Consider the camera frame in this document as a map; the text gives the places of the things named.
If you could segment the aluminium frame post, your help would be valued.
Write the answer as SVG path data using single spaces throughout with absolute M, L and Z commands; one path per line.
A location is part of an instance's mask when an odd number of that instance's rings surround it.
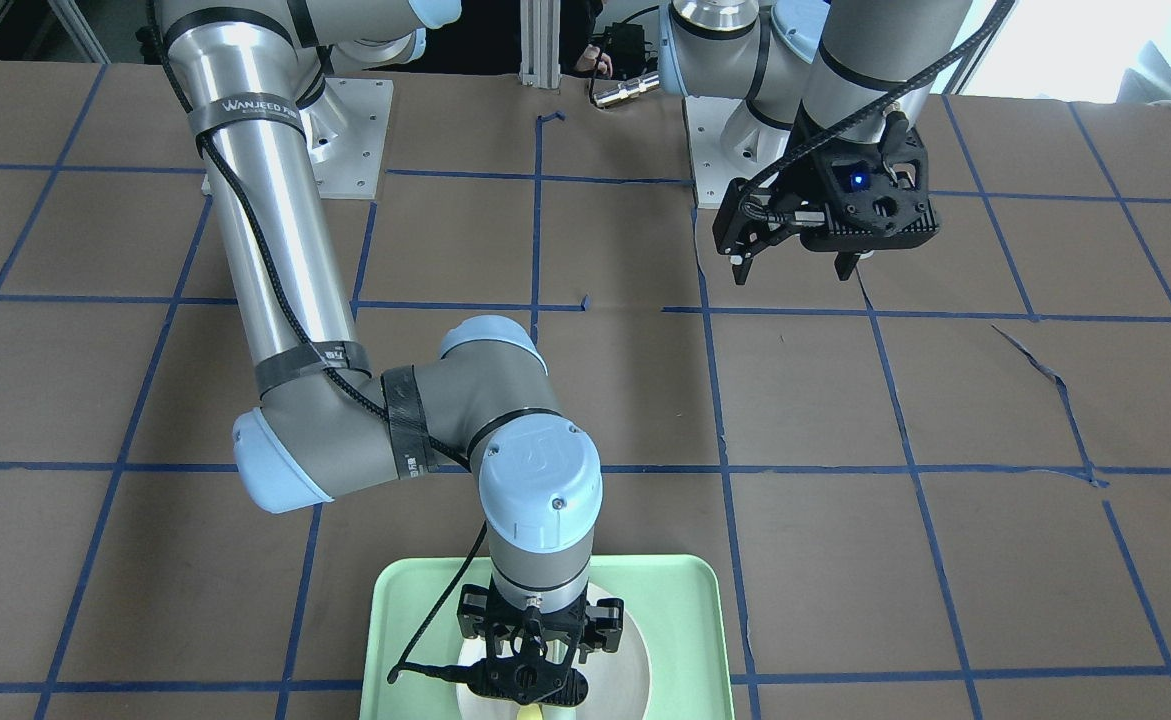
M 518 28 L 520 28 L 518 81 L 521 85 L 559 91 L 562 76 L 559 61 L 559 20 L 561 20 L 561 1 L 522 0 L 518 4 Z

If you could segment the cream round plate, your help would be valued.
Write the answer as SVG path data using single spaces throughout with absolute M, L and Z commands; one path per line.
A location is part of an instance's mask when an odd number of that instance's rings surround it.
M 641 619 L 648 602 L 641 585 L 617 577 L 591 578 L 534 592 L 493 578 L 504 598 L 515 605 L 554 612 L 580 594 L 589 601 L 616 597 L 625 602 L 625 630 L 619 650 L 595 652 L 586 661 L 568 661 L 562 644 L 548 644 L 543 659 L 529 644 L 515 656 L 488 659 L 477 642 L 463 638 L 454 661 L 457 707 L 463 719 L 515 719 L 518 706 L 539 705 L 545 719 L 644 719 L 653 705 L 655 624 Z

